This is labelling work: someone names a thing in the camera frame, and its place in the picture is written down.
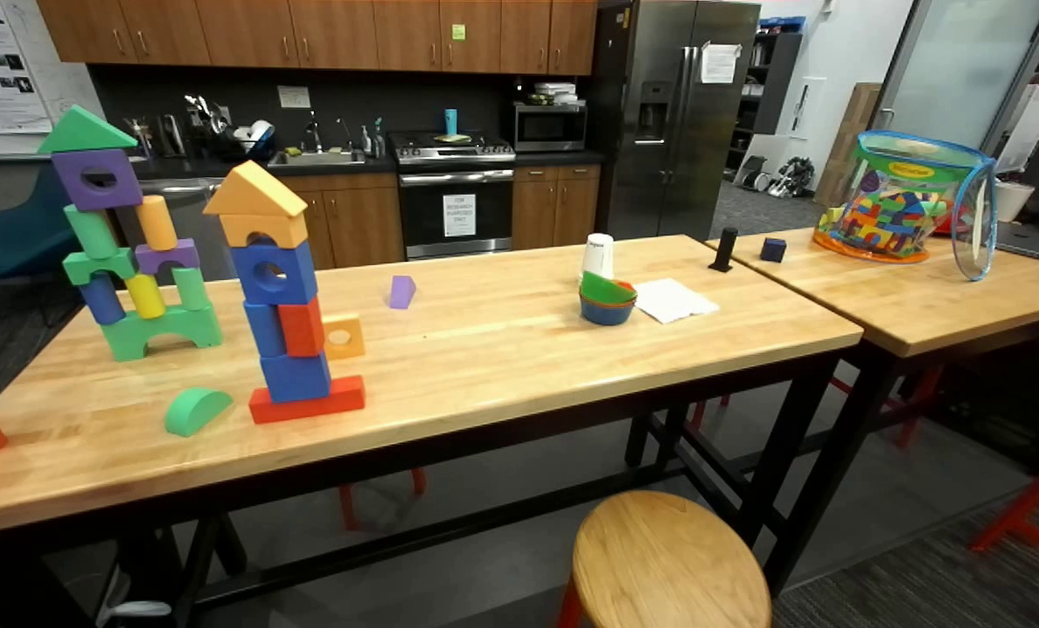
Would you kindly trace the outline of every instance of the floor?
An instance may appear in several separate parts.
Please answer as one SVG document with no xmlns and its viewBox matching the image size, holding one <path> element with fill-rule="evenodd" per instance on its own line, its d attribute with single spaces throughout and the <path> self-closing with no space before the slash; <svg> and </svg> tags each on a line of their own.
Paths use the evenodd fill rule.
<svg viewBox="0 0 1039 628">
<path fill-rule="evenodd" d="M 723 190 L 717 225 L 744 233 L 814 223 L 815 210 L 793 199 L 765 199 L 739 188 Z M 0 313 L 0 387 L 49 337 L 43 313 Z M 736 394 L 729 409 L 711 400 L 706 433 L 724 454 L 755 450 L 772 430 L 786 387 Z M 818 424 L 841 409 L 828 391 Z M 429 494 L 411 497 L 411 477 L 395 474 L 355 488 L 363 531 L 345 531 L 336 491 L 281 497 L 236 511 L 236 525 L 258 564 L 300 559 L 314 547 L 339 547 L 386 531 L 409 531 L 429 519 L 484 509 L 539 488 L 618 469 L 625 424 L 581 430 L 529 445 L 478 454 L 429 467 Z M 808 469 L 797 461 L 781 505 Z M 815 581 L 844 564 L 859 564 L 903 544 L 938 519 L 979 509 L 1023 488 L 1029 477 L 993 450 L 964 440 L 943 424 L 924 424 L 910 450 L 889 433 L 868 434 L 855 469 L 814 537 L 793 586 Z M 201 614 L 207 628 L 503 628 L 549 624 L 558 590 L 570 575 L 570 547 L 588 505 L 511 522 L 467 539 L 439 544 L 417 555 L 381 561 L 358 573 L 292 586 L 287 591 Z M 109 544 L 49 555 L 62 581 L 95 605 L 112 561 Z"/>
</svg>

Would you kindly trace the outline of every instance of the stainless steel refrigerator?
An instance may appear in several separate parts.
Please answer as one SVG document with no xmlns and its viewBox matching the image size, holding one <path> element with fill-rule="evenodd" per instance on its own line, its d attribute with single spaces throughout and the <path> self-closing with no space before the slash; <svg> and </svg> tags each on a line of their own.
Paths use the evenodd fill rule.
<svg viewBox="0 0 1039 628">
<path fill-rule="evenodd" d="M 599 6 L 585 98 L 593 143 L 610 154 L 604 231 L 711 233 L 755 17 L 760 3 L 724 0 Z"/>
</svg>

